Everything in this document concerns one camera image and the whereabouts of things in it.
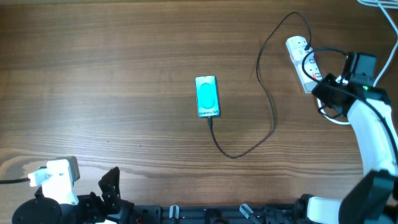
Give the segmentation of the smartphone with blue screen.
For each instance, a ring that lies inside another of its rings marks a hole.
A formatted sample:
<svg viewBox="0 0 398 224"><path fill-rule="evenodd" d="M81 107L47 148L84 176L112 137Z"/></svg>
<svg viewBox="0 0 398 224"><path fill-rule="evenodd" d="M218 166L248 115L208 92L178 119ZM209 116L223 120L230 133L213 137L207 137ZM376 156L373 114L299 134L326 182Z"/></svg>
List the smartphone with blue screen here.
<svg viewBox="0 0 398 224"><path fill-rule="evenodd" d="M200 118L220 115L216 78L213 75L195 78L197 110Z"/></svg>

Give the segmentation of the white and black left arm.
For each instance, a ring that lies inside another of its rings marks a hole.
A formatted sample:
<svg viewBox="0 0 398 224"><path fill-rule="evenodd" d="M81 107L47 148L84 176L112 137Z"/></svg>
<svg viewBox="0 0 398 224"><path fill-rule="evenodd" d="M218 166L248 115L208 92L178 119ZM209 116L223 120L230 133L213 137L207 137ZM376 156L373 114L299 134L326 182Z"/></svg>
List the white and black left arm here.
<svg viewBox="0 0 398 224"><path fill-rule="evenodd" d="M16 224L38 223L135 223L134 204L121 199L120 170L111 169L98 182L102 195L91 192L79 195L78 205L59 204L56 200L39 194L20 205L12 216Z"/></svg>

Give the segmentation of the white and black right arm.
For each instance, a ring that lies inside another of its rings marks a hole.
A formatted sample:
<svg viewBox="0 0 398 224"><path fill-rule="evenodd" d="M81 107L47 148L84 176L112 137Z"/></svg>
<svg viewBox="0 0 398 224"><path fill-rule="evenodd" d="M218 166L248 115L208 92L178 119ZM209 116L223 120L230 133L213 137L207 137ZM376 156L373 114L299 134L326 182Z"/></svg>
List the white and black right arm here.
<svg viewBox="0 0 398 224"><path fill-rule="evenodd" d="M326 107L348 119L354 130L364 177L343 199L311 196L306 218L314 223L397 223L397 134L391 101L385 90L373 87L376 57L348 52L341 74L317 81L312 94Z"/></svg>

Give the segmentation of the white USB charger plug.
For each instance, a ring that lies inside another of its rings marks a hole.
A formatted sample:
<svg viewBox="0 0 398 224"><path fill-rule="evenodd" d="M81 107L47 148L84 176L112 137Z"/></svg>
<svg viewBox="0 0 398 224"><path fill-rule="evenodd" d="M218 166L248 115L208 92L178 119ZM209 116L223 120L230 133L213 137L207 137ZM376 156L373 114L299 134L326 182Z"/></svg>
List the white USB charger plug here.
<svg viewBox="0 0 398 224"><path fill-rule="evenodd" d="M313 49L310 47L308 50L305 50L305 47L299 47L297 49L293 49L290 51L290 59L294 65L299 65L302 63L304 57Z"/></svg>

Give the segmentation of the white power strip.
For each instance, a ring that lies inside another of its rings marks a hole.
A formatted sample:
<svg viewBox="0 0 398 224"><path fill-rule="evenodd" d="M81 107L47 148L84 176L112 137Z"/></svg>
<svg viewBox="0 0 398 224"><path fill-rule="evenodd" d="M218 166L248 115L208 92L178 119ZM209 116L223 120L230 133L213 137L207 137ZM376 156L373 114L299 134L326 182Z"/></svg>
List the white power strip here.
<svg viewBox="0 0 398 224"><path fill-rule="evenodd" d="M309 49L305 49L308 45L307 40L302 36L293 36L287 39L286 47L289 52L289 57L295 67L295 70L298 74L300 82L302 84L303 90L305 93L311 93L315 88L317 83L313 81L311 78L307 77L304 74L302 69L302 62L304 57L313 49L310 47ZM317 80L322 79L322 75L318 68L318 65L315 61L314 53L309 55L307 59L304 61L305 71L312 77Z"/></svg>

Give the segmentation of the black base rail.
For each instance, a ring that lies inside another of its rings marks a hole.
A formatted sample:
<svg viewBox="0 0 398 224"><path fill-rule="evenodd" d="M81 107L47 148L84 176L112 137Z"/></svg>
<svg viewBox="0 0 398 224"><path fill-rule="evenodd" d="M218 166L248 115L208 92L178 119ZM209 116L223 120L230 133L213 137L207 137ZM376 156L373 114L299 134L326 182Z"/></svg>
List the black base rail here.
<svg viewBox="0 0 398 224"><path fill-rule="evenodd" d="M250 206L245 215L240 206L183 207L136 205L127 218L132 224L298 223L291 205Z"/></svg>

